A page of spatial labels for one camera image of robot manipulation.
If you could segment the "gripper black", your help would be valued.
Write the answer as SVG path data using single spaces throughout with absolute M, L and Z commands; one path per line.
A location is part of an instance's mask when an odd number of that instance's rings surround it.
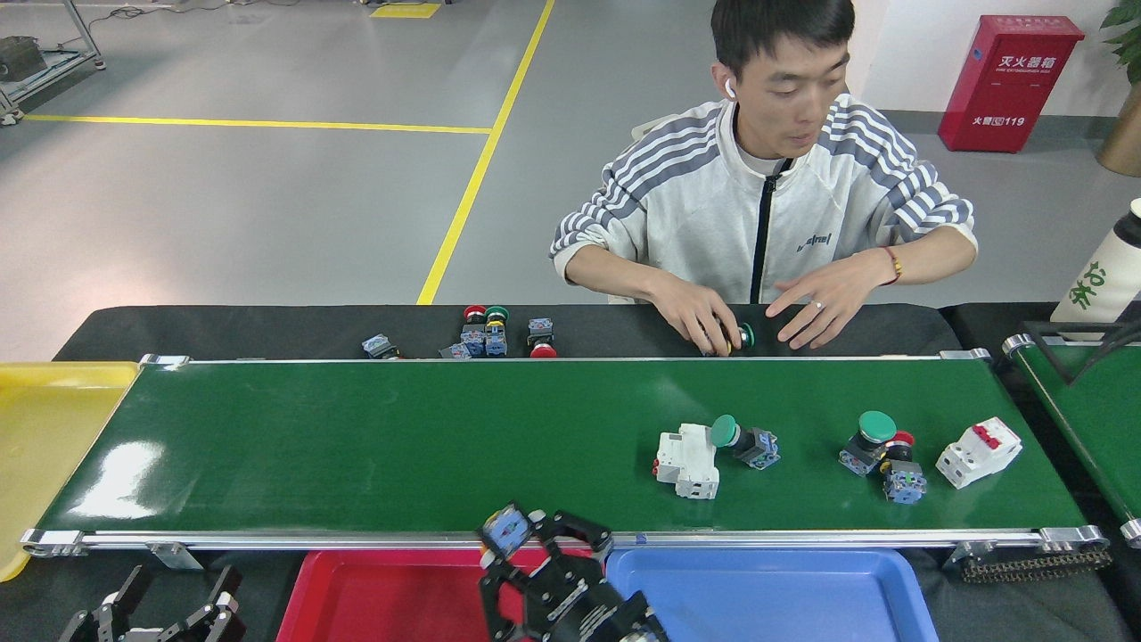
M 637 590 L 623 598 L 606 584 L 602 559 L 614 547 L 610 529 L 563 511 L 531 512 L 531 525 L 547 560 L 534 572 L 523 572 L 492 548 L 482 548 L 482 611 L 492 641 L 667 641 L 667 631 Z M 560 538 L 578 541 L 591 556 L 563 551 Z M 521 595 L 521 621 L 510 621 L 500 608 L 509 584 Z

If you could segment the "person's left hand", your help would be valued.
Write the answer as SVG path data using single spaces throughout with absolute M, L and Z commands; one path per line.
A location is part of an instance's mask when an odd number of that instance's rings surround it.
M 873 290 L 891 284 L 898 276 L 888 251 L 861 251 L 795 279 L 776 282 L 779 296 L 768 304 L 766 316 L 777 317 L 791 304 L 803 303 L 776 338 L 794 350 L 818 349 L 842 333 Z

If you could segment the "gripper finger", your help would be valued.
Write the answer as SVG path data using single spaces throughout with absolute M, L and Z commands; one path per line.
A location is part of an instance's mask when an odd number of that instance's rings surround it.
M 213 588 L 208 594 L 205 606 L 200 606 L 183 621 L 168 627 L 170 641 L 241 641 L 246 626 L 238 617 L 235 598 L 243 576 L 235 566 L 226 564 Z
M 102 606 L 80 610 L 68 620 L 58 641 L 126 641 L 129 618 L 137 610 L 153 582 L 153 572 L 136 564 L 118 592 L 104 598 Z

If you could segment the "person's right hand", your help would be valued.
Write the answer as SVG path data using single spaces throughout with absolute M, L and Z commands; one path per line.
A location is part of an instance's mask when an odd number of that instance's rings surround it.
M 726 357 L 743 346 L 734 312 L 712 289 L 656 271 L 645 289 L 645 300 L 701 353 Z

